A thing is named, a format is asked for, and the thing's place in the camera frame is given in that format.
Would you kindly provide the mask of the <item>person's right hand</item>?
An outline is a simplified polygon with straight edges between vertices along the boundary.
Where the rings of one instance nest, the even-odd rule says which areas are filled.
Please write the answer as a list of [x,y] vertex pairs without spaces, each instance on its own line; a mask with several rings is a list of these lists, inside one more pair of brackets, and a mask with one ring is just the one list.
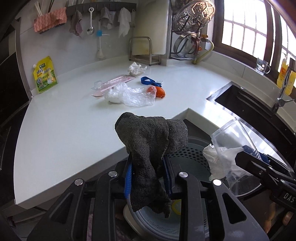
[[265,233],[269,233],[271,228],[275,226],[276,221],[280,221],[283,226],[287,226],[290,220],[293,217],[293,212],[291,211],[283,211],[284,216],[282,214],[277,214],[278,205],[275,202],[272,202],[269,205],[269,210],[265,213],[265,221],[263,225],[263,229]]

